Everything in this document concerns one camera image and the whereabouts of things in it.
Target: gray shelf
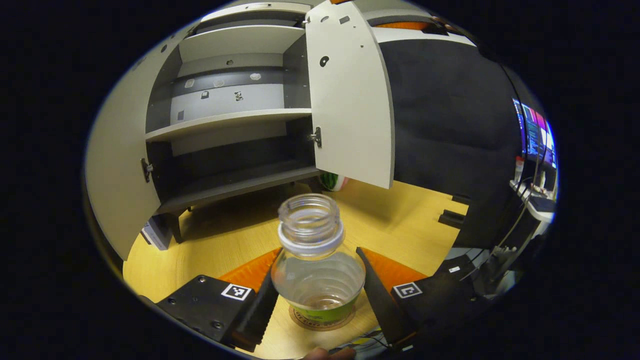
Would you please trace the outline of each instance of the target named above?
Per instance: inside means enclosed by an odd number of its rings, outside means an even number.
[[[176,195],[160,205],[156,214],[208,204],[227,197],[316,176],[319,173],[315,166],[291,160],[203,177],[181,188]]]

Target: clear plastic bottle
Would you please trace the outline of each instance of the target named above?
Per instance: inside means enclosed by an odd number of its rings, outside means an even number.
[[[321,194],[290,198],[278,209],[283,250],[271,268],[279,294],[321,324],[349,316],[364,286],[362,260],[349,251],[338,205]]]

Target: orange object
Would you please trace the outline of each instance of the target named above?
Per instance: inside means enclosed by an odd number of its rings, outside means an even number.
[[[427,26],[429,26],[428,22],[420,22],[420,21],[389,22],[388,24],[376,25],[377,28],[396,28],[396,29],[409,29],[409,30],[422,30]]]
[[[267,276],[269,268],[280,253],[280,250],[282,250],[281,247],[269,251],[268,253],[231,270],[218,279],[231,282],[232,284],[246,286],[257,293],[260,290],[260,285],[262,285],[262,280]]]
[[[386,256],[380,255],[375,251],[371,251],[360,247],[362,253],[369,260],[369,264],[382,281],[385,289],[391,293],[391,289],[396,285],[406,284],[427,277],[421,272],[417,272],[409,266],[402,265],[397,261],[391,260]]]

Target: bottle neck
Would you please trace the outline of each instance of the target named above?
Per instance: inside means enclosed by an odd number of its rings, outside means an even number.
[[[328,196],[304,194],[292,197],[282,203],[278,215],[280,242],[301,258],[328,255],[344,239],[340,211]]]

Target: cardboard coaster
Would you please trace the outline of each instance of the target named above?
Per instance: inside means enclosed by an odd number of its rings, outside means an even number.
[[[350,312],[349,316],[347,316],[344,320],[335,323],[317,323],[313,322],[304,316],[299,311],[293,309],[293,307],[289,306],[289,315],[291,316],[291,320],[293,320],[296,324],[305,329],[313,330],[313,331],[330,331],[335,329],[340,329],[341,327],[347,325],[351,321],[351,319],[356,316],[355,307]]]

